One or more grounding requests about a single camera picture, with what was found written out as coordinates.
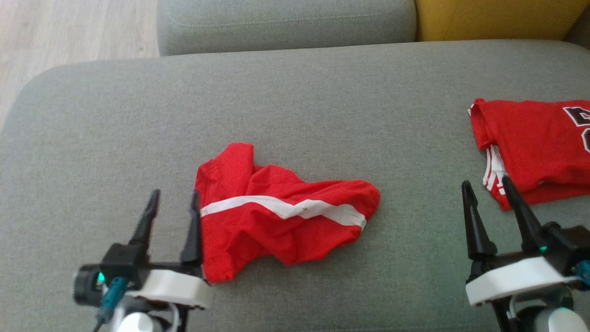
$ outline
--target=white stripe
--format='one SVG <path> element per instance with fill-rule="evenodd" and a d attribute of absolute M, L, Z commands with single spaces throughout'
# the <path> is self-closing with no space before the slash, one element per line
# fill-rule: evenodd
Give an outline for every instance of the white stripe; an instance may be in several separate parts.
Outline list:
<path fill-rule="evenodd" d="M 497 145 L 490 145 L 491 150 L 491 171 L 498 173 L 500 180 L 506 175 L 506 167 L 500 155 L 500 149 Z"/>
<path fill-rule="evenodd" d="M 320 200 L 305 200 L 292 205 L 272 196 L 237 196 L 211 203 L 201 209 L 201 217 L 233 209 L 247 203 L 260 204 L 281 219 L 294 216 L 300 216 L 304 219 L 324 216 L 344 226 L 359 226 L 361 230 L 365 228 L 367 222 L 366 217 L 349 204 L 335 206 Z"/>
<path fill-rule="evenodd" d="M 489 191 L 491 191 L 491 189 L 494 187 L 494 181 L 496 180 L 496 173 L 495 172 L 491 172 L 490 173 L 490 178 L 487 180 L 487 189 Z"/>
<path fill-rule="evenodd" d="M 483 185 L 487 187 L 488 182 L 490 181 L 490 178 L 488 178 L 487 174 L 490 172 L 490 167 L 491 167 L 491 152 L 490 149 L 487 148 L 486 149 L 486 158 L 487 158 L 487 164 L 486 164 L 486 172 L 483 174 Z"/>

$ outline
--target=black printed number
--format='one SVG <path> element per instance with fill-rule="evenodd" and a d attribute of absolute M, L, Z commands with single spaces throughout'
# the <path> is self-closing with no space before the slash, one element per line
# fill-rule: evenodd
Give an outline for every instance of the black printed number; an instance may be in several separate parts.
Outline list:
<path fill-rule="evenodd" d="M 590 126 L 590 110 L 581 107 L 566 107 L 563 110 L 569 115 L 576 126 Z M 582 140 L 584 141 L 584 148 L 590 153 L 590 128 L 584 129 Z"/>

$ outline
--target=couch cushion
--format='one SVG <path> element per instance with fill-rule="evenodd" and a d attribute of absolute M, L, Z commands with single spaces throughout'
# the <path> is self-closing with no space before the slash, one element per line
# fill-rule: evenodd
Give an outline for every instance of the couch cushion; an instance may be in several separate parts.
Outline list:
<path fill-rule="evenodd" d="M 162 189 L 152 259 L 176 260 L 197 167 L 234 141 L 306 181 L 362 178 L 382 193 L 360 239 L 323 261 L 258 259 L 215 286 L 189 331 L 497 331 L 471 308 L 460 185 L 490 237 L 518 228 L 481 185 L 467 108 L 486 99 L 590 99 L 590 52 L 550 41 L 463 41 L 200 54 L 52 69 L 0 134 L 0 321 L 84 331 L 71 276 L 128 240 Z M 589 197 L 534 206 L 590 227 Z M 590 318 L 589 297 L 576 299 Z"/>
<path fill-rule="evenodd" d="M 160 0 L 161 55 L 413 41 L 413 0 Z"/>

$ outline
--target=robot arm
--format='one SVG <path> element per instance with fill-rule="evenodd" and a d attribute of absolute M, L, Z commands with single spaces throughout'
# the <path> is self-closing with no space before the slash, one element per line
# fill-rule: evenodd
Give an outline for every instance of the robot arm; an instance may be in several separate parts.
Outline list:
<path fill-rule="evenodd" d="M 496 255 L 477 211 L 477 199 L 463 182 L 467 255 L 473 261 L 466 282 L 471 305 L 491 304 L 502 332 L 588 332 L 573 311 L 572 289 L 590 285 L 590 232 L 583 226 L 541 226 L 509 177 L 502 179 L 522 238 L 521 252 Z M 538 302 L 545 305 L 533 305 Z"/>
<path fill-rule="evenodd" d="M 111 245 L 100 263 L 83 265 L 74 278 L 74 301 L 99 308 L 95 332 L 108 323 L 112 332 L 185 332 L 188 311 L 211 306 L 212 289 L 201 267 L 199 195 L 193 194 L 191 223 L 178 263 L 149 261 L 159 198 L 155 190 L 128 244 Z M 152 313 L 169 313 L 171 320 Z"/>

